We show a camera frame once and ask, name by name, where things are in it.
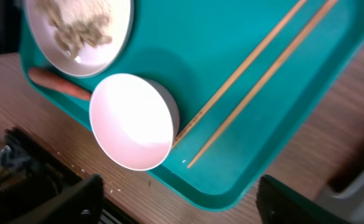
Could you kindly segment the pink-white bowl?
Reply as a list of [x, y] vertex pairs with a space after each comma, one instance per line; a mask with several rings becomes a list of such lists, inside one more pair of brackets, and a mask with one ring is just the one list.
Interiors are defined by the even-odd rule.
[[179, 109], [168, 89], [128, 73], [99, 82], [91, 96], [89, 120], [103, 152], [135, 171], [161, 165], [180, 126]]

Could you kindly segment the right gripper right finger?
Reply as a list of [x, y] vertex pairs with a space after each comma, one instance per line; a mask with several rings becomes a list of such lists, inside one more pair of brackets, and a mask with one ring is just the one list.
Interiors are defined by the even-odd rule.
[[259, 180], [256, 206], [266, 224], [348, 224], [270, 175]]

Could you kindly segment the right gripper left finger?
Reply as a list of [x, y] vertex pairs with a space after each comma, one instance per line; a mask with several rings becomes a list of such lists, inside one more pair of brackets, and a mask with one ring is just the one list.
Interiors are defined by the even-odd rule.
[[10, 224], [98, 223], [103, 201], [103, 179], [93, 174]]

